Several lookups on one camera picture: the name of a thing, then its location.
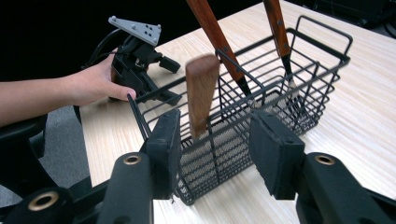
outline gray floor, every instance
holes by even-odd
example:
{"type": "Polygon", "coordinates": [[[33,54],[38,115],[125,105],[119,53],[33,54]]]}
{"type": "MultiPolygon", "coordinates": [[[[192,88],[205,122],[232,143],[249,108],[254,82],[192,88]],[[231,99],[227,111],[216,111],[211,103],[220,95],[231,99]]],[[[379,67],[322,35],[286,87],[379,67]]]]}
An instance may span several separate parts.
{"type": "MultiPolygon", "coordinates": [[[[390,25],[389,29],[396,35],[396,30],[390,25]]],[[[390,36],[383,25],[373,31],[390,36]]],[[[68,188],[89,175],[82,129],[72,106],[49,113],[46,139],[45,156],[40,160],[58,185],[68,188]]],[[[0,186],[0,207],[20,200],[0,186]]]]}

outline metal bracket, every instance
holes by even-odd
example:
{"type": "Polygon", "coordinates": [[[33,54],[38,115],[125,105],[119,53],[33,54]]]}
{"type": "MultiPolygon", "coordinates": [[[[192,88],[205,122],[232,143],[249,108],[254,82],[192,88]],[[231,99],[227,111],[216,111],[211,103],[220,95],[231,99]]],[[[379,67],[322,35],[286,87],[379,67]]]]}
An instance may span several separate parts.
{"type": "Polygon", "coordinates": [[[133,35],[152,46],[157,46],[161,34],[161,25],[150,25],[138,21],[127,21],[112,16],[108,22],[126,33],[133,35]]]}

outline tool handle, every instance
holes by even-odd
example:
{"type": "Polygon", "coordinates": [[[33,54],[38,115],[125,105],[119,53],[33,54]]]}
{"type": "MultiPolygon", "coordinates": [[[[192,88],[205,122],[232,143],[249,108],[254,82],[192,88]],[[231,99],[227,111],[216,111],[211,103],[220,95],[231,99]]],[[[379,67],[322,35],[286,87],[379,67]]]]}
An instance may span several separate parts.
{"type": "Polygon", "coordinates": [[[288,36],[286,35],[285,22],[283,21],[279,0],[262,1],[264,2],[268,21],[270,22],[277,53],[279,54],[279,57],[284,57],[290,54],[290,46],[288,36]]]}
{"type": "Polygon", "coordinates": [[[186,64],[187,100],[193,139],[206,130],[218,77],[219,59],[214,54],[201,56],[186,64]]]}
{"type": "MultiPolygon", "coordinates": [[[[201,27],[205,31],[207,37],[209,38],[212,46],[215,49],[220,49],[223,51],[231,60],[238,63],[236,57],[225,38],[224,33],[221,31],[219,23],[213,14],[210,5],[206,0],[187,0],[192,13],[195,18],[200,23],[201,27]]],[[[250,89],[245,79],[245,74],[238,70],[237,67],[227,59],[220,56],[223,64],[227,68],[233,80],[239,85],[244,94],[250,94],[250,89]]]]}

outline wooden table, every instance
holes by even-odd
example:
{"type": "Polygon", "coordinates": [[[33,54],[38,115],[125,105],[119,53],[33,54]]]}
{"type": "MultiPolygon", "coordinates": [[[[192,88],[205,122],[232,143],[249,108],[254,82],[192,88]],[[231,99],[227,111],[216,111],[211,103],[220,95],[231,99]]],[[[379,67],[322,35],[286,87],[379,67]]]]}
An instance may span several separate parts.
{"type": "MultiPolygon", "coordinates": [[[[367,189],[396,199],[396,40],[281,1],[287,27],[300,15],[322,21],[353,36],[351,62],[340,70],[341,80],[319,124],[301,136],[305,152],[320,151],[340,159],[367,189]]],[[[271,35],[263,4],[247,8],[219,24],[232,49],[241,49],[271,35]]],[[[328,40],[337,44],[337,39],[328,40]]],[[[165,77],[183,77],[185,63],[213,53],[202,29],[156,48],[181,64],[177,74],[157,65],[148,70],[159,86],[165,77]]],[[[109,179],[114,161],[138,151],[143,138],[128,103],[100,100],[81,108],[82,127],[92,183],[109,179]]],[[[191,206],[154,201],[155,223],[299,223],[295,202],[272,198],[254,165],[213,189],[191,206]]]]}

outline black wire basket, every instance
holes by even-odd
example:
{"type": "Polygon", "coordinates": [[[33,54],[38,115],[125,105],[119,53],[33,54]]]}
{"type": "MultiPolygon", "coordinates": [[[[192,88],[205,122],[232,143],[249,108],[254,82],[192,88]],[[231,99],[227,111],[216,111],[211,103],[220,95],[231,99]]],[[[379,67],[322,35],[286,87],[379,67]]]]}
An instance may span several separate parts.
{"type": "MultiPolygon", "coordinates": [[[[298,135],[318,124],[329,102],[329,93],[334,91],[333,83],[340,78],[338,70],[350,60],[347,52],[352,37],[306,16],[301,16],[296,28],[288,29],[287,33],[291,40],[292,74],[285,75],[272,36],[238,50],[235,55],[240,65],[233,64],[245,73],[252,94],[245,96],[222,65],[220,69],[224,73],[219,76],[207,129],[198,140],[191,138],[185,78],[136,99],[132,108],[145,138],[149,137],[160,115],[173,109],[181,112],[182,156],[175,194],[183,203],[193,204],[252,164],[248,154],[252,109],[276,115],[298,135]],[[307,22],[310,23],[308,34],[302,32],[302,24],[307,22]],[[323,32],[325,43],[312,37],[318,32],[323,32]],[[329,46],[326,42],[331,44],[333,38],[344,40],[345,45],[341,49],[339,44],[329,46]],[[291,78],[296,84],[293,87],[291,78]],[[146,102],[161,91],[177,92],[181,100],[177,105],[146,102]]],[[[228,59],[218,49],[216,54],[228,59]]]]}

